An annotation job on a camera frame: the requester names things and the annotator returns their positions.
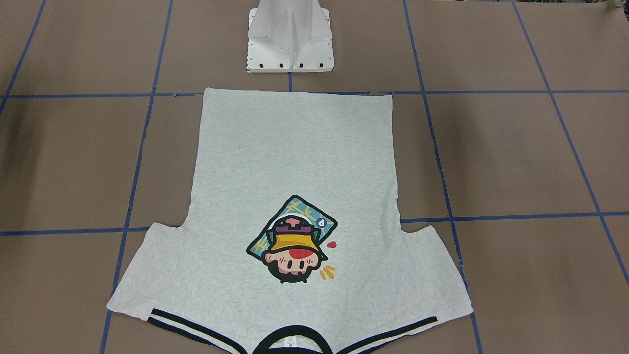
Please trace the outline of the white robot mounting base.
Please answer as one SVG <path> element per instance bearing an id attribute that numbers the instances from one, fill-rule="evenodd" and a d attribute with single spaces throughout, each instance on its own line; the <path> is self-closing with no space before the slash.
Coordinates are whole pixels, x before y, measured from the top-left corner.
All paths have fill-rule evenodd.
<path id="1" fill-rule="evenodd" d="M 317 0 L 261 0 L 249 11 L 249 73 L 331 72 L 328 9 Z"/>

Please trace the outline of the grey cartoon print t-shirt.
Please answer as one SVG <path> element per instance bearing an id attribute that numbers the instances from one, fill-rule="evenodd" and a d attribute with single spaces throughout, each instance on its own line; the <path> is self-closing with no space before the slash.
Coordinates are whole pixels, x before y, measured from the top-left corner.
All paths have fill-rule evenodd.
<path id="1" fill-rule="evenodd" d="M 232 354 L 366 354 L 473 312 L 398 208 L 391 96 L 207 88 L 191 204 L 107 308 Z"/>

